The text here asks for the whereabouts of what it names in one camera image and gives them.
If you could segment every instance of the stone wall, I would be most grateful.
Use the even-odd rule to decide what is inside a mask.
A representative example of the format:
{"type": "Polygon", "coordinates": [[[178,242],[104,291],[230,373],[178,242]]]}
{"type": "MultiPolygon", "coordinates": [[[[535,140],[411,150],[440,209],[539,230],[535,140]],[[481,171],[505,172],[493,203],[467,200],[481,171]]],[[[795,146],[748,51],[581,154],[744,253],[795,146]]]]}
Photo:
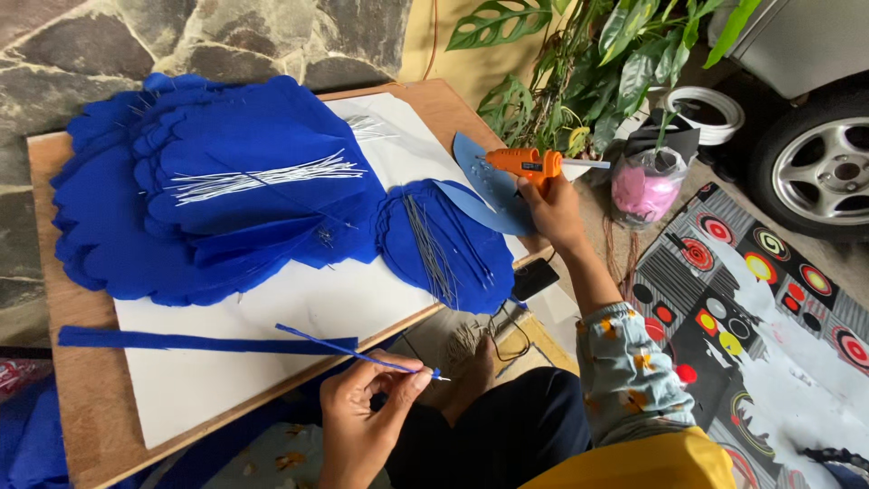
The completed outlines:
{"type": "Polygon", "coordinates": [[[314,91],[401,68],[411,0],[0,0],[0,345],[47,345],[24,138],[152,71],[295,77],[314,91]]]}

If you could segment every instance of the orange glue gun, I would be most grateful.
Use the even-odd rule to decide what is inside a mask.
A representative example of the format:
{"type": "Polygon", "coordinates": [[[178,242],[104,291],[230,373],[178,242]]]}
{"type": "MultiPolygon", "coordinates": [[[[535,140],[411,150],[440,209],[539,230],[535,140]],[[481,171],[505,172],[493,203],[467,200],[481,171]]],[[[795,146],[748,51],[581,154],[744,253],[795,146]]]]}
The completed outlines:
{"type": "Polygon", "coordinates": [[[497,170],[509,171],[517,177],[527,178],[543,197],[549,193],[549,179],[561,174],[563,164],[609,168],[608,162],[565,158],[558,151],[546,150],[541,157],[537,148],[490,151],[486,153],[486,162],[497,170]]]}

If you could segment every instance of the floral sleeve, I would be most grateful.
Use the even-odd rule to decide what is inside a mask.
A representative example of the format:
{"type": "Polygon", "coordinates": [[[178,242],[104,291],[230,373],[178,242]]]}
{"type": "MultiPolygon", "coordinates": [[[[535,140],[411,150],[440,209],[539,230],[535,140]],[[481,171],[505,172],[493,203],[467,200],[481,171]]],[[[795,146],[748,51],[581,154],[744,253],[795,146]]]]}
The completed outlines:
{"type": "Polygon", "coordinates": [[[694,426],[694,399],[681,389],[645,320],[627,302],[576,324],[586,414],[595,446],[643,439],[694,426]]]}

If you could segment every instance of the car wheel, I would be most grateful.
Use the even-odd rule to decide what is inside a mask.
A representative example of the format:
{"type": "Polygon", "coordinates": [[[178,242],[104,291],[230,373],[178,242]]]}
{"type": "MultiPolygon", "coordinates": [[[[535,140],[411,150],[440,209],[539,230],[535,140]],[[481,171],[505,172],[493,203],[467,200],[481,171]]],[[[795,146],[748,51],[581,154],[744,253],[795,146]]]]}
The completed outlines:
{"type": "Polygon", "coordinates": [[[831,241],[869,238],[869,90],[816,97],[758,142],[754,202],[791,231],[831,241]]]}

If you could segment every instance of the black pants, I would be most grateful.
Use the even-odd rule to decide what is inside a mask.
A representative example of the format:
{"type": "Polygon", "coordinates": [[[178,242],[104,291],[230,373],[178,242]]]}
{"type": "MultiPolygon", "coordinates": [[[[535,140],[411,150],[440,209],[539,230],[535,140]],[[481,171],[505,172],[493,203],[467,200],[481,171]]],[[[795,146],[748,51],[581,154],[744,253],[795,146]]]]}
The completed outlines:
{"type": "Polygon", "coordinates": [[[580,379],[540,367],[480,396],[452,429],[415,405],[386,470],[395,489],[512,489],[589,445],[580,379]]]}

